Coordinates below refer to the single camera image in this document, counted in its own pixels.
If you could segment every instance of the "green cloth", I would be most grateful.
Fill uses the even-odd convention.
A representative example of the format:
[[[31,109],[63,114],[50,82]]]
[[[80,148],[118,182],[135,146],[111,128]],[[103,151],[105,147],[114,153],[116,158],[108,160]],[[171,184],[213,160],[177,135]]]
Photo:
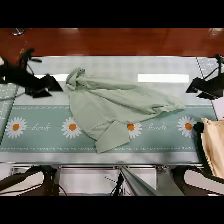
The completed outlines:
[[[128,143],[127,124],[184,108],[175,97],[134,82],[87,76],[81,68],[67,77],[66,84],[70,110],[78,126],[97,140],[97,153]]]

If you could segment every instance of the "brown wooden surface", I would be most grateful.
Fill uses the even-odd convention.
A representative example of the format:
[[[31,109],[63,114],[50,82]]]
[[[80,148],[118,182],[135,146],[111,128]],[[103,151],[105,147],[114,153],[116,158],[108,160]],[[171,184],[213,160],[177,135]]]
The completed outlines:
[[[0,29],[0,55],[16,62],[22,50],[36,56],[224,55],[223,28],[26,28],[13,36]]]

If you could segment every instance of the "white daisy flower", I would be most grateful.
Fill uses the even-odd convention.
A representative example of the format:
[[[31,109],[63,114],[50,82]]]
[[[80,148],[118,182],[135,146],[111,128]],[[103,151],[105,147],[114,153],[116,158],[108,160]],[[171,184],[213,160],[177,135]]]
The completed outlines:
[[[23,131],[25,131],[26,128],[27,125],[25,119],[22,119],[21,117],[15,117],[14,119],[11,119],[10,122],[8,122],[5,131],[8,138],[17,138],[23,134]]]
[[[194,124],[197,122],[194,120],[194,118],[190,117],[182,117],[178,121],[178,130],[182,132],[182,135],[185,135],[185,137],[192,138],[195,134],[195,131],[193,130]]]
[[[141,134],[142,125],[140,123],[128,124],[127,126],[130,138],[135,138],[136,136],[139,136]]]
[[[65,135],[66,138],[70,137],[70,139],[82,134],[80,128],[72,117],[69,117],[65,122],[63,122],[61,130],[64,132],[63,135]]]

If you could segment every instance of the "orange flower center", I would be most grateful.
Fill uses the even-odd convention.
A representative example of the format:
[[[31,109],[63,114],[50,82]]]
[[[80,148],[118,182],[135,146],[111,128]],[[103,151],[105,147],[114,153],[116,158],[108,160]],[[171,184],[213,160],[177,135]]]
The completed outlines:
[[[192,124],[190,124],[190,123],[186,123],[185,124],[185,128],[187,129],[187,130],[192,130]]]
[[[13,126],[12,126],[12,130],[13,131],[17,131],[17,130],[19,130],[19,124],[14,124]]]
[[[71,131],[74,131],[74,130],[76,129],[76,124],[70,124],[70,125],[69,125],[69,129],[70,129]]]
[[[128,124],[128,130],[133,131],[135,126],[133,124]]]

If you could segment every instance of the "beige bag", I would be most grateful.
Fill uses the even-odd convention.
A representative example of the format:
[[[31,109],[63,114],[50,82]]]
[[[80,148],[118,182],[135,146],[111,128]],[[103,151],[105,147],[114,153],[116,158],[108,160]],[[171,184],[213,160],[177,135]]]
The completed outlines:
[[[202,118],[202,146],[214,176],[224,179],[224,121]]]

